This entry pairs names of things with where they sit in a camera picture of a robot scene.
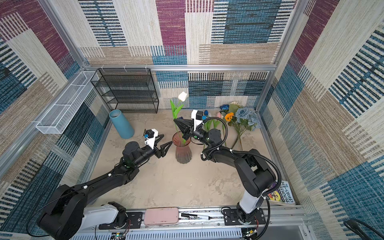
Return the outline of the pink ribbed glass vase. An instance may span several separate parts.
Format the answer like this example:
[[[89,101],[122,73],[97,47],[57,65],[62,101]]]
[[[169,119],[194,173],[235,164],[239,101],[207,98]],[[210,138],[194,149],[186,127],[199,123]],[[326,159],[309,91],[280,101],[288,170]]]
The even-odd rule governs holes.
[[[178,131],[173,135],[173,144],[176,146],[175,157],[180,164],[187,164],[192,159],[192,151],[190,149],[191,140],[185,140],[183,134]]]

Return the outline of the white artificial tulip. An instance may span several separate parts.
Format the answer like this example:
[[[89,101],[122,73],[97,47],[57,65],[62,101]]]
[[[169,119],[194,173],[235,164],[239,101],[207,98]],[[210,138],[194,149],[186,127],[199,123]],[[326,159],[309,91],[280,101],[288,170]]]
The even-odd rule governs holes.
[[[183,103],[186,101],[187,96],[188,96],[188,94],[187,94],[186,92],[181,92],[181,93],[178,95],[178,102],[177,102],[177,103],[175,103],[175,101],[173,100],[173,98],[170,99],[170,104],[171,104],[171,110],[172,110],[173,119],[177,119],[177,118],[178,118],[178,114],[179,114],[180,110],[183,108],[183,106],[184,106]],[[185,144],[186,144],[186,140],[183,139],[181,133],[178,133],[178,137],[179,137],[179,139],[180,139],[180,144],[181,144],[182,146],[185,146]]]

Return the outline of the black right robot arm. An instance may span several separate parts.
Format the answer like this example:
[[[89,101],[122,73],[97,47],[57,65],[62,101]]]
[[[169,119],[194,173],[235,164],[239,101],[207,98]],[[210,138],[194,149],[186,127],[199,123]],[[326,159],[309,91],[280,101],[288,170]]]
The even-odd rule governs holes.
[[[206,148],[201,152],[202,161],[212,161],[234,167],[245,189],[242,199],[237,204],[238,222],[246,225],[255,219],[256,212],[268,194],[279,188],[282,182],[281,171],[277,165],[261,155],[257,150],[238,151],[224,146],[228,138],[228,127],[224,126],[224,134],[218,129],[205,131],[203,125],[209,120],[222,119],[217,117],[206,120],[174,119],[185,140],[195,139]]]

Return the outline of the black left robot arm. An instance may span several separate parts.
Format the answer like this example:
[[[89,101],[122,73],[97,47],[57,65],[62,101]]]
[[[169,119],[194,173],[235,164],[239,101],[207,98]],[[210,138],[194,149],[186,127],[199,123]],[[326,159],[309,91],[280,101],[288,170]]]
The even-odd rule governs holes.
[[[158,147],[157,144],[163,137],[164,135],[159,135],[151,138],[153,146],[140,147],[135,141],[129,142],[119,163],[108,173],[73,187],[59,186],[42,208],[36,220],[37,226],[55,240],[72,238],[80,229],[86,227],[89,214],[85,213],[85,209],[88,204],[131,182],[139,173],[139,168],[151,157],[160,159],[167,154],[173,143],[168,142]]]

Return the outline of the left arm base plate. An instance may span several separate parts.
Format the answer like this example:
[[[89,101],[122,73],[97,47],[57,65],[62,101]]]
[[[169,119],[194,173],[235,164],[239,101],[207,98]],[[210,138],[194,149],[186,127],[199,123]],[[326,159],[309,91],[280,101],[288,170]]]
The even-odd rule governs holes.
[[[142,212],[126,212],[118,214],[117,218],[110,224],[102,224],[98,226],[99,230],[128,230],[139,229],[143,220]]]

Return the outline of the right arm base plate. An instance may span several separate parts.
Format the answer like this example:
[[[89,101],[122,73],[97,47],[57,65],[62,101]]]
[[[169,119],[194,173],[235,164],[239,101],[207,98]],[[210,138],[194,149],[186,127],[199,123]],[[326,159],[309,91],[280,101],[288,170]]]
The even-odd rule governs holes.
[[[221,208],[226,226],[235,225],[264,225],[266,224],[266,214],[262,209],[255,209],[250,214],[246,214],[241,208],[230,209],[229,207]]]

